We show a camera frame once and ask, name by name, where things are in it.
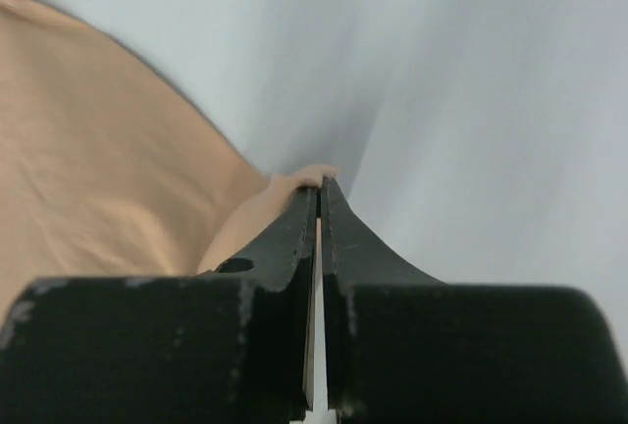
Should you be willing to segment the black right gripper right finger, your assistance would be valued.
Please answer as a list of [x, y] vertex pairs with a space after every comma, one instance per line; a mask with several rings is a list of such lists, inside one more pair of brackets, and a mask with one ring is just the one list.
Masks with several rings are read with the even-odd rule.
[[599, 307], [556, 286], [446, 284], [320, 191], [328, 405], [341, 423], [623, 423]]

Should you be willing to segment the beige t shirt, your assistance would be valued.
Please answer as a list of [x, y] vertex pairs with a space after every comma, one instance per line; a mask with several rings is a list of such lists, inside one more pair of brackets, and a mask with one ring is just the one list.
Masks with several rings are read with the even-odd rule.
[[1, 307], [39, 277], [216, 269], [335, 169], [262, 176], [100, 31], [1, 0]]

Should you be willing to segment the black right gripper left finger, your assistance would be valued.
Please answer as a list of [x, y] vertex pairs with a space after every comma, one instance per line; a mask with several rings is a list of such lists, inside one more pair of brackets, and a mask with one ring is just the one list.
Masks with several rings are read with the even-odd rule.
[[191, 277], [31, 283], [1, 330], [5, 423], [288, 423], [311, 406], [318, 192]]

